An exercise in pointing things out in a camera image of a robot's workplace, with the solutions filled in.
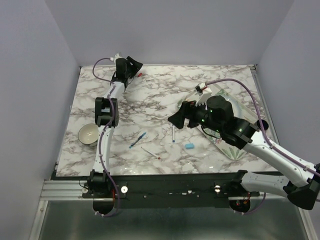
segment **pen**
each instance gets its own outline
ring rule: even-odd
[[[138,137],[138,139],[137,140],[135,140],[135,142],[134,143],[132,143],[130,146],[129,146],[129,148],[132,148],[140,139],[142,139],[143,138],[143,136],[144,135],[146,135],[146,132],[144,132],[140,137]]]
[[[172,125],[172,142],[176,141],[175,125]]]
[[[158,155],[154,154],[153,152],[148,151],[147,149],[141,147],[143,150],[145,150],[148,154],[151,154],[152,156],[156,157],[157,159],[161,159]]]

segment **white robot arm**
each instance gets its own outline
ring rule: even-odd
[[[224,81],[241,84],[251,96],[261,129],[245,119],[234,117],[232,105],[222,96],[211,96],[208,87]],[[195,87],[194,101],[184,101],[177,113],[168,118],[178,129],[201,125],[220,134],[228,144],[244,149],[277,169],[283,175],[273,176],[244,172],[240,185],[248,192],[265,192],[288,198],[293,204],[311,210],[320,191],[320,164],[314,165],[270,140],[265,132],[259,108],[250,90],[238,80],[221,79],[203,82]]]

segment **blue marker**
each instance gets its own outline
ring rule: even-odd
[[[132,143],[132,144],[129,146],[129,148],[132,148],[140,139],[143,138],[144,135],[146,135],[146,132],[144,132],[140,137],[138,137],[138,139],[137,139],[134,143]]]

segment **white marble surface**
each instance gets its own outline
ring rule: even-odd
[[[113,66],[96,68],[98,76],[106,79],[111,79],[114,71]],[[260,102],[249,66],[143,66],[140,72],[143,75],[136,77],[118,99],[119,125],[112,137],[110,153],[112,175],[274,171],[248,153],[239,160],[229,159],[196,128],[177,130],[176,142],[172,143],[172,128],[167,118],[177,111],[177,102],[198,83],[238,79]],[[235,82],[219,85],[255,112],[249,95],[241,86]],[[108,88],[107,82],[94,78],[92,67],[81,69],[57,176],[87,176],[92,170],[96,148],[81,144],[78,131],[83,125],[95,122],[95,98],[102,97]],[[143,139],[129,149],[143,132],[146,132]],[[194,143],[195,148],[186,150],[186,143]],[[152,157],[141,146],[161,159]]]

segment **gray wall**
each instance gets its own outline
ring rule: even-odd
[[[43,0],[0,7],[0,239],[27,239],[79,67]]]
[[[258,65],[281,145],[320,163],[320,1],[295,0]],[[320,236],[320,203],[310,213]]]
[[[46,0],[81,66],[116,51],[145,64],[255,64],[292,2]]]

